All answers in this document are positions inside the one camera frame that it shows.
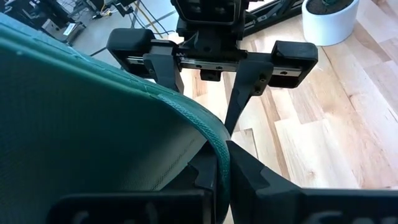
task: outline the grey floor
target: grey floor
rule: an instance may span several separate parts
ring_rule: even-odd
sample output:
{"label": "grey floor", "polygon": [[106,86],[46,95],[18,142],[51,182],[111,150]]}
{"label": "grey floor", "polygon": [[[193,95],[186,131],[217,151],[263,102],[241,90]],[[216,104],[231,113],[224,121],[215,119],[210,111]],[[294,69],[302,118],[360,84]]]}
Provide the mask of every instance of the grey floor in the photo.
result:
{"label": "grey floor", "polygon": [[[155,25],[157,30],[162,33],[165,31],[163,28],[161,28],[160,24],[149,15],[142,3],[144,3],[146,8],[150,11],[150,13],[152,13],[152,15],[166,31],[175,30],[178,21],[178,14],[175,12],[175,8],[171,5],[170,0],[141,0],[141,2],[138,3],[139,8],[143,10],[145,14],[149,16],[149,18],[151,18],[151,22]],[[142,25],[144,25],[147,29],[152,29],[154,32],[156,32],[155,29],[150,26],[149,21],[144,17],[141,11],[138,10],[134,4],[132,4],[132,7],[137,12],[138,16],[137,19],[134,19],[134,16],[131,17],[134,22],[134,27],[141,28],[140,24],[137,22],[138,20],[142,21]],[[128,28],[131,27],[132,24],[129,16],[122,17],[119,12],[115,12],[109,17],[103,17],[101,19],[90,21],[86,20],[83,22],[87,25],[87,28],[73,42],[73,48],[88,55],[96,52],[106,45],[109,34],[113,29],[119,27]],[[102,60],[115,67],[120,67],[117,61],[115,61],[115,59],[107,50],[95,55],[94,58]]]}

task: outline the black cable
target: black cable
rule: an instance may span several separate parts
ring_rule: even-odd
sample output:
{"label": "black cable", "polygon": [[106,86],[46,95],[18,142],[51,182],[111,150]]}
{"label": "black cable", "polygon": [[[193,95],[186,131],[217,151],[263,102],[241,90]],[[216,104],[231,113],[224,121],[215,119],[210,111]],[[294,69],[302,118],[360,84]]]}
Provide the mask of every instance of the black cable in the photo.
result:
{"label": "black cable", "polygon": [[191,46],[191,45],[193,45],[193,42],[194,42],[194,39],[195,39],[196,36],[197,36],[196,34],[193,34],[188,40],[186,40],[186,41],[184,41],[182,43],[179,43],[179,45],[180,46]]}
{"label": "black cable", "polygon": [[[131,16],[130,16],[130,13],[129,13],[128,15],[129,15],[129,18],[130,18],[130,21],[131,21],[131,27],[134,28],[134,23],[133,23],[133,21],[132,21],[132,18],[131,18]],[[142,21],[139,20],[138,16],[136,16],[134,13],[132,13],[132,16],[134,16],[134,18],[136,18],[136,21],[137,21],[138,24],[141,26],[141,28],[145,29],[145,26],[142,25],[142,23],[141,23]]]}
{"label": "black cable", "polygon": [[[144,22],[143,22],[142,20],[140,20],[140,18],[139,18],[136,14],[132,13],[132,16],[134,16],[134,18],[136,18],[136,21],[137,21],[138,24],[141,26],[141,28],[146,29],[146,27],[145,27],[144,25],[142,25]],[[132,18],[131,18],[131,16],[130,16],[130,14],[129,14],[129,17],[130,17],[130,21],[131,21],[131,26],[133,26]],[[167,35],[168,35],[169,32],[175,32],[175,31],[174,31],[174,30],[168,30],[168,31],[161,32],[161,33],[155,33],[155,32],[154,32],[154,34],[157,34],[157,35],[167,34]]]}
{"label": "black cable", "polygon": [[92,54],[90,55],[90,57],[92,57],[92,56],[94,56],[94,55],[96,55],[96,54],[99,54],[99,53],[103,52],[104,50],[106,50],[106,47],[103,47],[103,48],[97,50],[96,52],[92,53]]}
{"label": "black cable", "polygon": [[[133,27],[134,24],[133,24],[133,21],[132,21],[132,17],[131,17],[131,15],[130,15],[130,13],[129,13],[128,15],[129,15],[129,18],[130,18],[130,21],[131,21],[131,27]],[[138,18],[137,15],[135,15],[134,13],[132,13],[132,16],[134,16],[134,18],[136,18],[136,21],[138,22],[138,24],[139,24],[143,29],[146,29],[145,26],[142,24],[142,21]],[[174,31],[174,30],[169,30],[169,31],[166,31],[166,30],[165,30],[165,32],[162,32],[162,33],[154,33],[154,34],[157,34],[157,35],[167,34],[167,35],[168,35],[169,32],[175,32],[175,31]],[[92,53],[92,54],[90,55],[90,57],[95,56],[95,55],[101,53],[101,52],[104,51],[104,50],[106,50],[106,47],[103,47],[103,48],[97,50],[96,52]]]}
{"label": "black cable", "polygon": [[144,6],[145,10],[149,13],[149,15],[152,16],[152,18],[155,19],[155,22],[157,22],[157,23],[161,26],[161,28],[164,30],[164,32],[168,35],[169,33],[166,31],[166,29],[164,29],[164,27],[162,26],[162,24],[154,17],[154,15],[152,15],[152,13],[150,13],[150,11],[149,11],[148,8],[145,6],[145,4],[144,4],[141,0],[139,0],[139,2],[140,2],[140,4],[142,4],[142,6]]}

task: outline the black frame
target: black frame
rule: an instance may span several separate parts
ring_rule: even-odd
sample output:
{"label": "black frame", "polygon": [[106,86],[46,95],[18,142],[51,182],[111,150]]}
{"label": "black frame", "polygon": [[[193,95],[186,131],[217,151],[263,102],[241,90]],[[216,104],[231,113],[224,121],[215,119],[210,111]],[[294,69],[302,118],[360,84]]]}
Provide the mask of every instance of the black frame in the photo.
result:
{"label": "black frame", "polygon": [[[194,55],[195,59],[200,57],[211,62],[220,62],[224,58],[221,51],[197,53],[195,49],[169,40],[157,40],[148,29],[114,29],[109,36],[107,49],[125,71],[142,78],[153,78],[156,83],[179,93],[183,93],[184,89],[180,75],[183,66],[179,55]],[[318,62],[317,47],[311,43],[277,41],[270,54],[242,50],[233,53],[230,54],[230,60],[238,65],[238,69],[225,120],[230,134],[252,96],[261,96],[267,85],[297,87]],[[137,58],[136,63],[129,63],[130,57]],[[296,68],[300,72],[297,76],[286,76],[283,72],[274,73],[276,67],[286,71]],[[201,79],[219,81],[222,69],[201,69]]]}
{"label": "black frame", "polygon": [[243,36],[254,34],[301,14],[303,0],[276,0],[251,12],[255,19],[246,21]]}

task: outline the black bracket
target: black bracket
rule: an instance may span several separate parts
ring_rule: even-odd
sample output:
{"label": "black bracket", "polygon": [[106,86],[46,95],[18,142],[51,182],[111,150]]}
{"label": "black bracket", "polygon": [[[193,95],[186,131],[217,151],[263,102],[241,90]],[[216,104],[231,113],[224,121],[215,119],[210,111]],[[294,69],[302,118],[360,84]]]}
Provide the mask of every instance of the black bracket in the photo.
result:
{"label": "black bracket", "polygon": [[152,40],[152,48],[142,56],[144,65],[156,83],[179,93],[184,92],[181,68],[175,57],[178,45],[170,40]]}
{"label": "black bracket", "polygon": [[243,36],[254,34],[267,27],[301,14],[303,0],[276,0],[250,13],[244,25]]}
{"label": "black bracket", "polygon": [[261,96],[271,80],[274,65],[262,60],[259,54],[249,53],[239,62],[225,119],[225,127],[232,134],[238,118],[252,96]]}

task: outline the black mount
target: black mount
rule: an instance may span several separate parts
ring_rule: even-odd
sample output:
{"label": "black mount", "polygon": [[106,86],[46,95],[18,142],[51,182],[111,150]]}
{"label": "black mount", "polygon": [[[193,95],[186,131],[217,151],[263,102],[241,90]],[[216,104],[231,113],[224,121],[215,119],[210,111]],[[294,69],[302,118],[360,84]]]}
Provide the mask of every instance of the black mount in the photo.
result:
{"label": "black mount", "polygon": [[276,0],[249,13],[243,36],[254,34],[279,22],[301,14],[303,0]]}
{"label": "black mount", "polygon": [[127,72],[179,93],[182,68],[200,69],[206,81],[219,81],[222,71],[236,72],[225,121],[230,134],[252,96],[261,96],[267,85],[295,88],[318,62],[317,47],[310,43],[277,41],[265,54],[238,49],[198,52],[187,42],[177,45],[155,39],[151,30],[120,28],[112,31],[107,48]]}

